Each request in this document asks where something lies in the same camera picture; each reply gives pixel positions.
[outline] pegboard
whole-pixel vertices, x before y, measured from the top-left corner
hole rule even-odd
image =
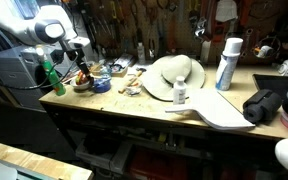
[[[111,2],[115,3],[116,15],[118,19],[124,19],[125,25],[121,22],[117,23],[119,30],[120,43],[112,43],[114,18],[112,17]],[[164,6],[167,0],[159,0],[160,4]],[[155,42],[155,57],[157,56],[159,47],[159,34],[157,30],[158,22],[164,27],[164,38],[169,40],[169,35],[172,34],[176,44],[177,54],[196,55],[198,58],[201,54],[202,41],[199,38],[194,37],[191,24],[189,22],[189,2],[190,0],[170,0],[177,5],[175,11],[169,11],[159,8],[157,0],[146,0],[146,6],[143,4],[143,0],[84,0],[84,5],[87,5],[89,9],[89,16],[93,19],[96,28],[95,38],[97,44],[100,44],[105,48],[108,56],[119,56],[123,52],[127,52],[133,55],[137,55],[136,47],[136,26],[135,20],[132,15],[132,3],[136,4],[138,18],[138,27],[142,31],[143,45],[145,47],[146,59],[149,59],[149,39]],[[192,0],[191,7],[194,6],[195,0]],[[249,11],[247,13],[247,22],[242,24],[238,19],[235,23],[234,30],[237,33],[236,37],[245,39],[245,33],[248,29],[252,29],[253,32],[250,36],[248,47],[243,45],[242,51],[246,54],[243,58],[240,58],[240,64],[268,64],[274,61],[273,58],[259,59],[256,58],[251,49],[261,39],[265,38],[269,33],[274,30],[275,23],[288,10],[288,0],[236,0],[238,8],[238,16],[241,17],[243,6],[245,2],[251,2]],[[147,9],[156,10],[157,17],[150,21],[150,16],[147,13]],[[109,32],[105,26],[104,19],[106,20]],[[175,25],[171,27],[171,21],[174,20]],[[230,22],[223,23],[224,34],[228,31]],[[209,52],[209,64],[216,64],[219,62],[220,55],[224,49],[225,41],[212,42]]]
[[[118,19],[124,17],[126,26],[121,23],[118,24],[121,43],[118,44],[117,48],[110,48],[110,35],[107,30],[104,31],[101,23],[104,25],[103,19],[105,18],[107,23],[110,25],[113,24],[112,17],[112,8],[111,8],[111,0],[84,0],[85,3],[89,4],[90,16],[94,20],[94,24],[96,27],[97,33],[95,34],[97,43],[101,46],[107,48],[107,53],[111,53],[111,55],[118,55],[124,51],[136,54],[136,46],[137,44],[133,43],[133,37],[136,35],[136,26],[134,17],[132,15],[131,5],[134,2],[137,7],[137,18],[138,18],[138,27],[142,30],[143,44],[146,50],[146,57],[148,57],[148,49],[149,49],[149,39],[153,39],[155,43],[155,55],[157,55],[158,47],[159,47],[159,35],[157,30],[158,22],[161,23],[161,26],[164,27],[164,38],[169,39],[170,34],[170,22],[172,20],[175,21],[174,26],[174,39],[176,44],[176,49],[178,53],[185,54],[200,54],[201,41],[200,39],[196,39],[193,36],[193,32],[191,29],[191,25],[188,21],[189,11],[188,11],[188,1],[183,1],[183,11],[181,14],[180,11],[180,1],[179,0],[170,0],[170,2],[174,2],[177,4],[177,8],[175,11],[171,12],[169,10],[162,10],[158,7],[156,0],[147,0],[147,8],[152,8],[157,11],[157,17],[150,22],[149,14],[146,12],[146,7],[143,5],[141,0],[115,0],[116,14]],[[123,9],[123,16],[118,8],[118,3]],[[164,6],[167,2],[166,0],[159,1],[162,6]]]

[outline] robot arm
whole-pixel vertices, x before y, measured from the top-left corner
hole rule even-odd
[[[90,42],[88,38],[77,36],[66,12],[57,5],[42,6],[30,20],[16,17],[5,6],[0,6],[0,28],[26,45],[60,42],[65,52],[80,49]]]

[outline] hammer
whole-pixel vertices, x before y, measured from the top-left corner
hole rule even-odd
[[[124,85],[122,86],[122,88],[118,90],[118,92],[120,94],[123,94],[125,92],[125,90],[126,90],[126,87],[130,86],[131,84],[133,84],[137,80],[137,78],[140,77],[142,75],[142,73],[146,71],[146,69],[144,69],[144,68],[137,68],[136,70],[137,70],[137,73],[135,74],[135,77],[133,77],[133,78],[129,79],[128,81],[126,81],[124,83]]]

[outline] cable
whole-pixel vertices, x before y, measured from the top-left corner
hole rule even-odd
[[[60,83],[60,82],[68,75],[68,73],[69,73],[70,70],[72,69],[73,64],[74,64],[74,63],[76,62],[76,60],[77,60],[77,57],[78,57],[78,56],[76,56],[76,58],[74,59],[74,61],[73,61],[72,64],[71,64],[71,66],[68,68],[67,72],[64,74],[64,76],[62,76],[62,78],[61,78],[60,80],[58,80],[56,83],[53,83],[53,84],[50,84],[50,85],[46,85],[46,86],[42,86],[41,88],[48,88],[48,87],[51,87],[51,86],[54,86],[54,85]]]
[[[37,86],[31,86],[31,87],[14,87],[14,86],[10,86],[10,85],[3,84],[3,83],[0,83],[0,86],[6,87],[6,88],[9,88],[9,89],[17,89],[17,90],[35,90],[35,89],[42,89],[42,88],[52,87],[52,86],[60,83],[60,82],[68,75],[68,73],[69,73],[70,70],[72,69],[73,64],[76,62],[76,60],[77,60],[77,56],[76,56],[76,58],[74,59],[74,61],[72,62],[71,66],[68,68],[68,70],[67,70],[67,72],[65,73],[65,75],[62,76],[62,78],[61,78],[60,80],[58,80],[56,83],[42,86],[43,84],[46,83],[46,81],[48,80],[48,78],[49,78],[49,76],[50,76],[50,74],[51,74],[51,73],[48,73],[48,74],[47,74],[47,77],[44,79],[44,81],[43,81],[41,84],[37,85]],[[58,65],[58,64],[54,64],[49,72],[52,72],[56,65]]]
[[[55,68],[55,66],[57,66],[58,64],[55,63],[52,68],[50,69],[49,72],[52,72],[53,69]],[[41,88],[43,84],[45,84],[49,78],[51,73],[48,73],[47,76],[45,77],[45,79],[43,80],[43,82],[39,85],[36,85],[36,86],[32,86],[32,87],[13,87],[13,86],[10,86],[10,85],[7,85],[7,84],[3,84],[3,83],[0,83],[0,86],[4,86],[4,87],[7,87],[7,88],[10,88],[10,89],[18,89],[18,90],[33,90],[33,89],[38,89],[38,88]]]

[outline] green bottle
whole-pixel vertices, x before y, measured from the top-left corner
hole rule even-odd
[[[46,59],[46,55],[44,54],[43,49],[42,48],[36,48],[36,52],[40,58],[40,62],[42,63],[42,66],[45,70],[46,76],[48,76],[48,74],[50,73],[50,75],[48,76],[48,80],[50,81],[51,84],[54,84],[53,89],[54,89],[56,95],[61,96],[61,95],[65,94],[66,89],[65,89],[64,85],[61,82],[59,82],[60,78],[58,77],[55,70],[53,69],[50,72],[50,70],[52,69],[52,64],[50,63],[50,61],[48,61]]]

